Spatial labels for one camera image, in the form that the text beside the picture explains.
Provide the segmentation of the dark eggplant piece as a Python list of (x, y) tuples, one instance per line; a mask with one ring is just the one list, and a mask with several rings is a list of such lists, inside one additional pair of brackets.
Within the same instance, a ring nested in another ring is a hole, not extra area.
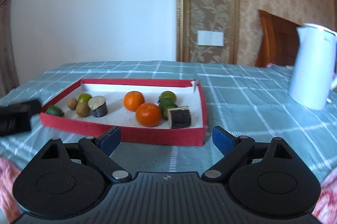
[(188, 106), (169, 109), (167, 117), (171, 129), (183, 129), (191, 126), (191, 113)]
[(88, 107), (92, 115), (96, 118), (104, 117), (108, 114), (106, 100), (104, 96), (94, 96), (88, 101)]

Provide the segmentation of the red shallow cardboard box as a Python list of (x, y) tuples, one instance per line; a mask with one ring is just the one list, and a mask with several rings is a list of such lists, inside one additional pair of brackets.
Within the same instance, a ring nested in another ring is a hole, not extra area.
[[(155, 127), (141, 125), (135, 112), (124, 107), (123, 98), (130, 91), (141, 92), (146, 102), (157, 103), (164, 91), (173, 92), (179, 107), (188, 107), (191, 125), (187, 128), (173, 129), (169, 121), (161, 120)], [(67, 103), (80, 94), (103, 96), (108, 113), (104, 117), (93, 115), (80, 117)], [(64, 112), (63, 117), (45, 112), (54, 105)], [(122, 131), (123, 142), (153, 145), (202, 146), (208, 131), (207, 106), (202, 87), (194, 80), (140, 79), (140, 78), (83, 78), (61, 91), (43, 106), (41, 123), (70, 133), (99, 137), (110, 127), (117, 126)]]

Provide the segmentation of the large orange tangerine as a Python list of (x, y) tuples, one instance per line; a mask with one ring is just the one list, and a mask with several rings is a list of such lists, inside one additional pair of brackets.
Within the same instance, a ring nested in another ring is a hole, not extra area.
[(154, 127), (160, 122), (162, 115), (159, 106), (145, 102), (141, 104), (136, 112), (136, 120), (143, 126)]

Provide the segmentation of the beige patterned curtain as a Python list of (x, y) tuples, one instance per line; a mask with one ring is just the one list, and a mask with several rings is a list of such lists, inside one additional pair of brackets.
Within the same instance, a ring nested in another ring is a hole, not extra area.
[(14, 54), (11, 43), (10, 3), (11, 0), (1, 0), (1, 97), (7, 95), (12, 89), (18, 86), (18, 76), (15, 68)]

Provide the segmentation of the brown kiwi fruit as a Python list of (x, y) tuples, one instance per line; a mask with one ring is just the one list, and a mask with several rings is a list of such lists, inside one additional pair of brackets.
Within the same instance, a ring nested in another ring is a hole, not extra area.
[(78, 101), (76, 98), (70, 98), (67, 102), (67, 106), (71, 110), (76, 110), (77, 104), (78, 104)]
[(80, 117), (87, 117), (90, 113), (90, 108), (86, 101), (81, 101), (77, 104), (75, 112)]

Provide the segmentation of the white electric kettle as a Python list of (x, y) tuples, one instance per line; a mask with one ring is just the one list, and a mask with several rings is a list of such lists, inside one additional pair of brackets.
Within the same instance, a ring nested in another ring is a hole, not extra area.
[(336, 88), (336, 32), (311, 23), (296, 30), (299, 48), (289, 96), (308, 109), (322, 110)]

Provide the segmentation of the green tomato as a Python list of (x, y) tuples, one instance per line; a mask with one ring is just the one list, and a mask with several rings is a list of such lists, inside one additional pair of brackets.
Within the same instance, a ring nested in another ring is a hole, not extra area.
[(177, 97), (176, 97), (175, 93), (173, 93), (169, 90), (162, 92), (160, 94), (159, 98), (158, 98), (158, 101), (161, 102), (165, 98), (168, 98), (168, 99), (172, 100), (172, 102), (174, 102), (174, 103), (176, 103), (176, 101), (177, 101)]
[(77, 98), (77, 102), (81, 103), (81, 102), (85, 102), (88, 103), (89, 100), (92, 98), (92, 96), (88, 93), (81, 93), (78, 98)]

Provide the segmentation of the wooden headboard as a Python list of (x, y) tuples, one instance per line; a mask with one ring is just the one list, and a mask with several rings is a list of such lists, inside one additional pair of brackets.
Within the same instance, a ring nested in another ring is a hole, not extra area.
[(255, 66), (293, 66), (299, 48), (297, 28), (300, 25), (267, 11), (258, 12), (263, 35)]

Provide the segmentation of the small orange tangerine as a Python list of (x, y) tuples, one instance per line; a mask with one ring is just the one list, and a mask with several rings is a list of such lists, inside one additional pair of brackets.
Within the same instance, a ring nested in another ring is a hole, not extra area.
[(125, 94), (123, 105), (129, 111), (136, 111), (144, 103), (144, 96), (141, 92), (131, 91)]

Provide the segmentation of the white wall switch panel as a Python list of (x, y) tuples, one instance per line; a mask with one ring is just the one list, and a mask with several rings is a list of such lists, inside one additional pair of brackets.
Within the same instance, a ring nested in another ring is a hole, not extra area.
[(198, 31), (197, 44), (199, 46), (223, 47), (224, 33), (216, 31)]

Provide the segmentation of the teal plaid bedsheet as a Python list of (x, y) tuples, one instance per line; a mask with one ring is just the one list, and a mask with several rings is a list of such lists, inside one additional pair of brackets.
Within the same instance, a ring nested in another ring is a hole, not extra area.
[[(1, 98), (1, 106), (40, 98), (47, 102), (80, 78), (196, 79), (201, 82), (210, 129), (221, 126), (235, 136), (257, 142), (282, 137), (322, 181), (336, 168), (336, 93), (322, 111), (308, 110), (290, 99), (292, 70), (226, 64), (170, 61), (102, 61), (63, 64), (20, 85)], [(20, 169), (52, 137), (77, 142), (81, 135), (44, 127), (35, 115), (31, 133), (1, 138), (1, 157)], [(123, 142), (112, 159), (134, 174), (190, 172), (200, 174), (222, 158), (209, 140), (202, 147), (170, 147)]]

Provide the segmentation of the pink floral towel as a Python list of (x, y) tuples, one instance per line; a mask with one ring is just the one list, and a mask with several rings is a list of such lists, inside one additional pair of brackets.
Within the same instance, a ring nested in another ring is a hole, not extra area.
[(21, 216), (13, 196), (13, 185), (20, 173), (14, 163), (1, 157), (1, 210), (9, 223)]

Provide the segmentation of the gold framed wallpaper panel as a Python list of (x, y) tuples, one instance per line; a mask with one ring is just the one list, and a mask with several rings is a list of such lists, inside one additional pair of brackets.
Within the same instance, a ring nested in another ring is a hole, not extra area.
[[(224, 46), (199, 46), (198, 31), (223, 32)], [(235, 64), (238, 40), (239, 0), (177, 0), (177, 61)]]

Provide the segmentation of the cut green cucumber piece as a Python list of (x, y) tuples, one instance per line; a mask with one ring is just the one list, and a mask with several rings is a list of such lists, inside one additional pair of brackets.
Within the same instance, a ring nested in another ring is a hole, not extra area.
[(168, 119), (168, 111), (169, 109), (173, 109), (178, 107), (177, 104), (170, 98), (166, 97), (159, 101), (159, 108), (162, 113), (162, 117), (164, 119)]

